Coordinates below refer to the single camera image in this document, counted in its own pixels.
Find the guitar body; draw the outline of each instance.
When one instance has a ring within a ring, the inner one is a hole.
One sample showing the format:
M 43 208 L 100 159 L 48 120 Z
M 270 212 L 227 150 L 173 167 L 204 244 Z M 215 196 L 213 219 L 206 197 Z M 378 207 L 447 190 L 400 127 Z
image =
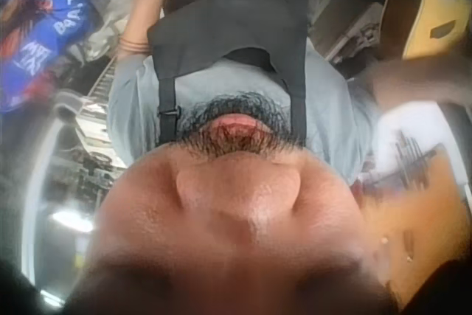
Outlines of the guitar body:
M 386 59 L 435 55 L 464 35 L 471 0 L 387 0 L 381 25 Z

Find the nose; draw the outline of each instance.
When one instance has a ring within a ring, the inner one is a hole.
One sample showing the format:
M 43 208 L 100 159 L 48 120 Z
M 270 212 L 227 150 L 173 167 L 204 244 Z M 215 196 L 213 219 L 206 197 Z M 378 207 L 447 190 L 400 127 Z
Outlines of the nose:
M 182 170 L 177 191 L 187 210 L 258 223 L 292 210 L 300 176 L 288 165 L 250 153 L 232 153 Z

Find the beard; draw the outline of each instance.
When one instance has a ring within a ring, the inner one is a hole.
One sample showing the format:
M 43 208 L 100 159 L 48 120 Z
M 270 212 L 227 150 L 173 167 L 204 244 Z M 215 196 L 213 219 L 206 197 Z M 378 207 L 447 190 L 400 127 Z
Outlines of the beard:
M 256 119 L 258 125 L 236 131 L 211 125 L 227 114 L 245 114 Z M 236 152 L 273 156 L 284 150 L 303 148 L 305 143 L 292 133 L 288 116 L 273 100 L 260 94 L 217 97 L 183 112 L 175 144 L 209 158 Z

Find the lips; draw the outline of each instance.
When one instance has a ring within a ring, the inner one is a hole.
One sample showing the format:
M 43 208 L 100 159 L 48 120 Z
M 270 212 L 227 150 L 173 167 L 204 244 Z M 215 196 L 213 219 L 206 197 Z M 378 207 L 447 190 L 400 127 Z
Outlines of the lips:
M 244 131 L 269 132 L 270 129 L 260 121 L 245 114 L 226 114 L 212 122 L 212 128 L 225 128 L 225 131 L 242 133 Z

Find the wooden guitar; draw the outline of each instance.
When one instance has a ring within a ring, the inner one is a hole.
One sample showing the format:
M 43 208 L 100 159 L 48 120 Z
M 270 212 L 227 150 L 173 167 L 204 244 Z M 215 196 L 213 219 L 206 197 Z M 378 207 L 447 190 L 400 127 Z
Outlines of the wooden guitar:
M 387 0 L 381 56 L 415 58 L 447 50 L 465 33 L 471 0 Z

